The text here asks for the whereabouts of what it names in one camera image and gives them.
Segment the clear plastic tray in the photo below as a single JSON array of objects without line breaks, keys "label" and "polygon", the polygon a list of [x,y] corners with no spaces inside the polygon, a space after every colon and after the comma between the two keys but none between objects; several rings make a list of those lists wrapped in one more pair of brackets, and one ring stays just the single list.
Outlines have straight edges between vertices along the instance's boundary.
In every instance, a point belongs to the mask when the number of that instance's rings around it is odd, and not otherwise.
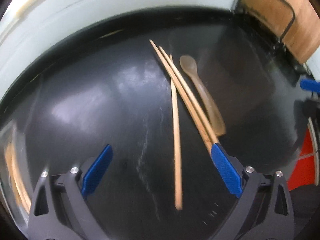
[{"label": "clear plastic tray", "polygon": [[1,194],[12,218],[27,223],[33,188],[25,134],[13,120],[1,129]]}]

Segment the red stool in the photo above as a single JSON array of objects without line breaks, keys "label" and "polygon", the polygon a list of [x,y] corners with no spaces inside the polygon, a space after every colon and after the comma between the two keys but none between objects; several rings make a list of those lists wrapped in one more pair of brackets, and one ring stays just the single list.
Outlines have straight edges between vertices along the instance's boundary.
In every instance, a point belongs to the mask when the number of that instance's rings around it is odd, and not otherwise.
[{"label": "red stool", "polygon": [[310,126],[306,130],[303,146],[295,168],[287,182],[290,191],[305,185],[317,185],[316,142]]}]

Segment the white cabinet counter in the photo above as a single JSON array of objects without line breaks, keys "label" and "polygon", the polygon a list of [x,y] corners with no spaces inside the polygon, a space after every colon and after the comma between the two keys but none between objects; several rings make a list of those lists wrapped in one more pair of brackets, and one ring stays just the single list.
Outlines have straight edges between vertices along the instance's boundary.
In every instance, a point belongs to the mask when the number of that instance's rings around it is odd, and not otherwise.
[{"label": "white cabinet counter", "polygon": [[1,19],[1,94],[45,51],[102,20],[150,8],[234,5],[235,0],[12,0]]}]

